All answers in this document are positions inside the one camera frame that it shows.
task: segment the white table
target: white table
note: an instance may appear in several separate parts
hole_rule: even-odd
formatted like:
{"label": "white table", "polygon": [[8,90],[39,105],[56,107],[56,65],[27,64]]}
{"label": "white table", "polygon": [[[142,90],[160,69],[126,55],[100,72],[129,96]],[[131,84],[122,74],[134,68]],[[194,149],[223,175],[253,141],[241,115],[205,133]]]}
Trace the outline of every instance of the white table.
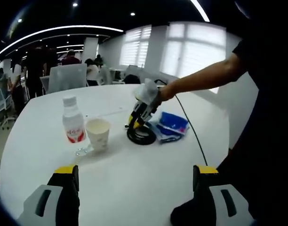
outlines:
{"label": "white table", "polygon": [[[182,140],[169,144],[140,146],[128,140],[124,124],[136,103],[136,87],[72,89],[28,103],[10,132],[0,168],[1,200],[14,218],[23,211],[24,200],[47,184],[55,169],[74,162],[74,152],[89,143],[86,139],[70,144],[64,133],[62,98],[74,94],[85,120],[101,117],[112,125],[108,152],[79,164],[80,226],[169,225],[172,209],[193,197],[192,167],[204,160],[191,130]],[[228,150],[227,115],[193,93],[179,97],[209,165],[218,164]],[[175,98],[163,103],[155,117],[162,110],[184,115]]]}

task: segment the white paper cup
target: white paper cup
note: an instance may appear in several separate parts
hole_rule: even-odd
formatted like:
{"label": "white paper cup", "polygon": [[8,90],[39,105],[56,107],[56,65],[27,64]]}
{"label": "white paper cup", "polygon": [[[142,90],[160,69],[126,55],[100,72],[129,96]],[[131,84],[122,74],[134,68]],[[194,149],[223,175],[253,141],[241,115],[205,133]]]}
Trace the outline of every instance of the white paper cup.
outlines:
{"label": "white paper cup", "polygon": [[94,148],[94,152],[107,149],[108,135],[111,124],[103,119],[92,119],[86,124],[88,138]]}

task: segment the ceiling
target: ceiling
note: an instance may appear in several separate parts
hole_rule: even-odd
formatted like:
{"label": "ceiling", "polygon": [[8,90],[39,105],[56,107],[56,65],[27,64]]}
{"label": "ceiling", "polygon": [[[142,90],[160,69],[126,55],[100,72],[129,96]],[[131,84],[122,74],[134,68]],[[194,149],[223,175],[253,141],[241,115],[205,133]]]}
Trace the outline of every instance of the ceiling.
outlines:
{"label": "ceiling", "polygon": [[[238,11],[233,0],[200,0],[212,24],[227,27],[229,32],[242,35],[247,19]],[[147,24],[164,25],[172,21],[204,22],[190,0],[20,0],[0,1],[0,51],[14,41],[44,29],[66,25],[98,25],[127,31]],[[120,32],[93,28],[49,31],[32,36],[12,46],[0,55],[24,56],[28,49],[83,44],[85,37],[99,35],[99,43]]]}

